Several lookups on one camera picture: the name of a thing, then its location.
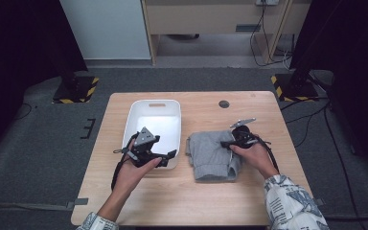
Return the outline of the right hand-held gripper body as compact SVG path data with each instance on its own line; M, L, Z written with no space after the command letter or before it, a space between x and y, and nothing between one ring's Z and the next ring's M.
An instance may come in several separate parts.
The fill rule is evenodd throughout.
M233 125L232 128L232 136L234 140L231 142L231 145L235 145L241 148L250 148L255 143L258 142L257 137L250 131L247 124L254 122L255 118L238 120Z

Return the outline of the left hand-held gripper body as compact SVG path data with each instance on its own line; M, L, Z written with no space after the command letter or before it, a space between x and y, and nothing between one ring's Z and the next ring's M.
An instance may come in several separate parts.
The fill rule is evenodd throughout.
M126 147L133 165L142 167L150 160L158 157L156 153L151 151L152 146L159 141L158 135L153 135L145 126L133 134L128 141Z

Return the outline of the grey shorts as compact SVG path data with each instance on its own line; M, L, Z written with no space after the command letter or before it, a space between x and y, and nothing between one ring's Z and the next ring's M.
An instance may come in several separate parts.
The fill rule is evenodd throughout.
M235 181L242 167L241 158L221 141L233 141L230 130L192 133L186 141L186 154L198 182Z

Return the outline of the white plastic bin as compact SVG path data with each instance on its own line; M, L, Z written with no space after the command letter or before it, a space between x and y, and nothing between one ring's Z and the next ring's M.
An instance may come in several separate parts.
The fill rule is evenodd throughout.
M130 137L143 127L160 140L151 148L152 152L167 154L176 150L175 157L160 170L172 170L178 163L181 138L181 107L175 100L140 100L134 102L127 115L122 146L125 147Z

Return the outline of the person's right hand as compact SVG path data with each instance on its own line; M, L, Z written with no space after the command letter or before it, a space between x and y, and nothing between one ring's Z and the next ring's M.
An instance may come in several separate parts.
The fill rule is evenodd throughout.
M254 144L248 149L235 146L232 151L258 170L264 179L268 179L279 173L275 169L267 150L261 144Z

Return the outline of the person's left hand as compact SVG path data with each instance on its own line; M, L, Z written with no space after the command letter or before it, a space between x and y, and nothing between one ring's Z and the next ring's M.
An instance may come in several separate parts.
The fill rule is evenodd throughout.
M116 182L113 188L114 192L131 193L141 179L150 171L158 166L161 158L150 160L147 164L137 168L130 160L125 160L117 173Z

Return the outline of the black floor tape marks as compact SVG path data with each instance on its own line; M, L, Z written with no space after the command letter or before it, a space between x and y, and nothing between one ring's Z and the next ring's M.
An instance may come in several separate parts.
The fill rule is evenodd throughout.
M86 131L85 135L81 137L81 139L89 139L92 133L92 130L95 126L96 119L95 118L89 118L87 119L87 122L90 124L88 126L84 126L83 129Z

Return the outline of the black yellow striped stand base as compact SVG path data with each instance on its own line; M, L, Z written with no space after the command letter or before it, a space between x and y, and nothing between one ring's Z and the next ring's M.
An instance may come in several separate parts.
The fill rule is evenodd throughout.
M54 97L54 104L87 103L90 101L99 79L96 77L77 77L74 85L62 82Z
M298 80L292 74L276 74L271 77L281 102L317 101L318 93L311 82Z

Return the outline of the grey floor strip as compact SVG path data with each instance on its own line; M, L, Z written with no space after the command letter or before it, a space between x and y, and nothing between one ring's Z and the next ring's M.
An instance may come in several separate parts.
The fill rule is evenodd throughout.
M68 202L65 205L32 204L32 203L0 203L0 209L25 209L42 211L72 211L75 204Z

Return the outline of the white panel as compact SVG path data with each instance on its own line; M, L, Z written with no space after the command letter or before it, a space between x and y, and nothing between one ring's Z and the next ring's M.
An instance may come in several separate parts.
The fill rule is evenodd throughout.
M60 0L84 59L150 59L141 0Z

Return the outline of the dark curtain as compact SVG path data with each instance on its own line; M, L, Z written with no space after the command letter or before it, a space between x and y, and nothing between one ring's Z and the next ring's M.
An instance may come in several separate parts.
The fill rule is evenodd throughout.
M87 69L59 0L0 0L0 138L26 89Z
M336 108L368 157L368 0L311 0L291 68L333 73Z

